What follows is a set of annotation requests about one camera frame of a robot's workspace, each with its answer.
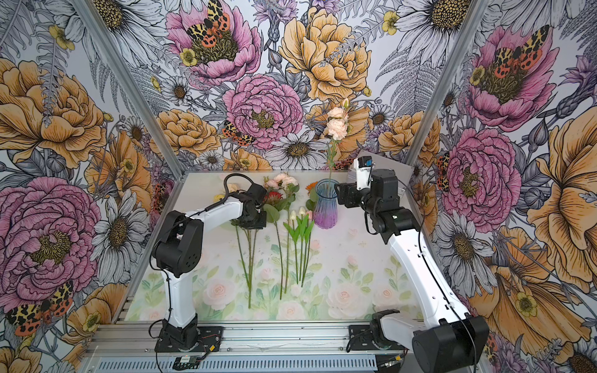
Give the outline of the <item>peach rose flower stem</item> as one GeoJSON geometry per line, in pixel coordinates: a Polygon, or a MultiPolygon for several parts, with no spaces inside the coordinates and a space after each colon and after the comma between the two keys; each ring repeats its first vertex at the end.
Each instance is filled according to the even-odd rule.
{"type": "MultiPolygon", "coordinates": [[[[287,173],[280,173],[275,177],[265,177],[264,178],[264,186],[265,189],[272,188],[275,191],[279,191],[282,193],[285,199],[285,206],[281,211],[281,214],[284,212],[286,213],[286,222],[289,219],[289,214],[291,212],[292,203],[296,199],[296,193],[299,190],[299,182],[295,177],[290,176],[287,173]]],[[[290,264],[290,249],[289,249],[289,238],[286,239],[286,242],[282,242],[282,226],[283,226],[284,219],[281,216],[281,221],[278,222],[281,234],[281,245],[284,254],[284,263],[285,263],[285,282],[284,282],[284,291],[282,296],[284,295],[286,288],[288,286],[288,279],[289,279],[289,264],[290,264]]]]}

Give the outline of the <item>pale pink flower stem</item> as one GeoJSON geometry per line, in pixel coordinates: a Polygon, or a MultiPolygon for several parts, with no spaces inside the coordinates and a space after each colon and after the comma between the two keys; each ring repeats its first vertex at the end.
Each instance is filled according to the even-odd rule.
{"type": "Polygon", "coordinates": [[[337,147],[340,142],[345,139],[348,134],[348,109],[350,107],[349,99],[341,101],[338,107],[334,107],[327,112],[326,130],[327,136],[330,139],[326,164],[329,170],[329,178],[332,177],[332,172],[335,166],[335,157],[337,155],[337,147]]]}

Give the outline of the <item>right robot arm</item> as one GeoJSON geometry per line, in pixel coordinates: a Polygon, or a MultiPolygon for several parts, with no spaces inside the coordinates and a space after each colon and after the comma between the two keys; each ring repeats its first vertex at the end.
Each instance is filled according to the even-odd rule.
{"type": "Polygon", "coordinates": [[[398,311],[382,312],[377,321],[382,338],[412,351],[424,372],[477,371],[489,327],[449,287],[424,241],[423,225],[400,203],[395,172],[357,166],[355,174],[354,183],[335,187],[338,202],[365,212],[406,271],[422,314],[417,321],[398,311]]]}

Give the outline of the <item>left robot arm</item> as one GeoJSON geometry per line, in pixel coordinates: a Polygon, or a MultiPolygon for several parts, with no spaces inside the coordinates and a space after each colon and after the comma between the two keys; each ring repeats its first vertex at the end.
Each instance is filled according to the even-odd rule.
{"type": "Polygon", "coordinates": [[[223,199],[198,211],[168,213],[152,249],[152,262],[164,276],[169,302],[157,337],[157,353],[192,351],[200,345],[191,272],[200,262],[204,235],[230,221],[246,229],[263,229],[266,195],[263,186],[252,183],[247,191],[228,191],[223,199]]]}

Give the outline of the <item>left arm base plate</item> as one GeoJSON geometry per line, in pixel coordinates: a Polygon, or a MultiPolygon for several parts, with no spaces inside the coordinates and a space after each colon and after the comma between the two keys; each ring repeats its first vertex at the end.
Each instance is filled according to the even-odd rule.
{"type": "Polygon", "coordinates": [[[219,351],[222,326],[188,326],[178,328],[168,323],[160,331],[154,351],[157,353],[211,353],[219,351]]]}

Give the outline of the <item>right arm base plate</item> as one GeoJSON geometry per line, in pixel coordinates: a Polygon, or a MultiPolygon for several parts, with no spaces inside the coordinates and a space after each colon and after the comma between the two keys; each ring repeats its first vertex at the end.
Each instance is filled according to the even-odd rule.
{"type": "Polygon", "coordinates": [[[370,325],[353,324],[348,327],[348,343],[345,351],[399,351],[404,353],[408,349],[391,340],[388,340],[370,325]]]}

